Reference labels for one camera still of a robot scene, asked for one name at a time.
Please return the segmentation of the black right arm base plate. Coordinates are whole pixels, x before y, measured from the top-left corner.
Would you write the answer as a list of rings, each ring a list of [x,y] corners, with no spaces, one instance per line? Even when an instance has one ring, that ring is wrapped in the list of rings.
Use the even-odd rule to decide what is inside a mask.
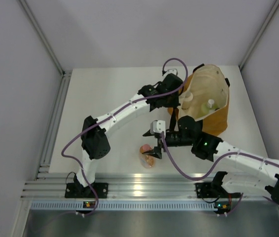
[[[228,193],[222,187],[214,188],[211,182],[201,182],[195,184],[197,198],[240,198],[241,193]]]

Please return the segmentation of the orange liquid bottle pink cap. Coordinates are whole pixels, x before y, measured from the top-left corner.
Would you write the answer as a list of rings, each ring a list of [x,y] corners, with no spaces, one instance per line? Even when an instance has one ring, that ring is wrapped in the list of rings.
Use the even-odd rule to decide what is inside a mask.
[[[152,148],[148,144],[144,144],[139,149],[139,159],[144,168],[152,168],[155,165],[155,158],[150,155],[144,154]]]

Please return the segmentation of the white cream bottle beige cap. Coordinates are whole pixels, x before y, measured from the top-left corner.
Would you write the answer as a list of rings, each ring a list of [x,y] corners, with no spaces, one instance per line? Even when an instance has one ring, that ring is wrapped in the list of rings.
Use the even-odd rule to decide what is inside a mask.
[[[188,110],[191,107],[191,103],[193,101],[193,94],[190,91],[186,91],[185,94],[179,98],[181,109]]]

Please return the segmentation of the orange canvas bag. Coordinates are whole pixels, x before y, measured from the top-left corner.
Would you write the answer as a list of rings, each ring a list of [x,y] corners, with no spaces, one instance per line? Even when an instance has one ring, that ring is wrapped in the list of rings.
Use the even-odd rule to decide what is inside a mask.
[[[180,106],[168,108],[175,119],[190,116],[201,123],[202,131],[218,136],[228,127],[230,83],[216,65],[201,64],[188,77],[179,96]]]

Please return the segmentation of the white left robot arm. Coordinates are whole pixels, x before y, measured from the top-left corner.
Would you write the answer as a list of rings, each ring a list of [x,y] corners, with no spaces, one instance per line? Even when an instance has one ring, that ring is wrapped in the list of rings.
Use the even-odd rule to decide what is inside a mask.
[[[175,89],[181,89],[183,81],[173,73],[157,83],[143,86],[128,102],[117,109],[93,118],[88,116],[84,120],[83,130],[94,126],[83,135],[82,140],[82,166],[76,175],[76,191],[86,198],[92,194],[95,173],[98,166],[97,160],[106,156],[110,151],[109,137],[118,129],[136,117],[149,113],[155,109],[170,108],[178,105],[178,91],[163,96]]]

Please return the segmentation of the green lotion pump bottle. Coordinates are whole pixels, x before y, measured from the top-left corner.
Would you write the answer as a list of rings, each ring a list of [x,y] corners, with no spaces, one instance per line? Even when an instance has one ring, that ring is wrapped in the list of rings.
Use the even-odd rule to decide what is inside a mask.
[[[216,102],[213,99],[209,99],[201,105],[200,117],[206,116],[218,109]]]

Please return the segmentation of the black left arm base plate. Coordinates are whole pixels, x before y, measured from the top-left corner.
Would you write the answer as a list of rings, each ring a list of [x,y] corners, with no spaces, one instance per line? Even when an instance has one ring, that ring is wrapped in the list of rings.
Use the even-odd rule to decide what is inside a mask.
[[[98,198],[107,198],[108,183],[93,183],[93,189],[98,195]],[[65,190],[65,198],[95,198],[94,192],[89,186],[83,187],[79,183],[68,183]]]

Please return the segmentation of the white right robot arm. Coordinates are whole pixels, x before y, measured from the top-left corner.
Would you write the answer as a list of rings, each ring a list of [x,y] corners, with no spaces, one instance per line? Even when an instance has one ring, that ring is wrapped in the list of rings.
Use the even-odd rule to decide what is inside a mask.
[[[211,183],[211,190],[216,196],[225,193],[259,195],[279,205],[279,160],[247,153],[205,133],[200,122],[190,116],[181,117],[177,125],[178,130],[169,130],[163,120],[153,121],[143,136],[155,137],[157,146],[146,154],[161,159],[162,152],[166,152],[174,163],[169,148],[190,146],[191,153],[197,158],[211,161],[214,166],[222,162],[240,172],[218,171]]]

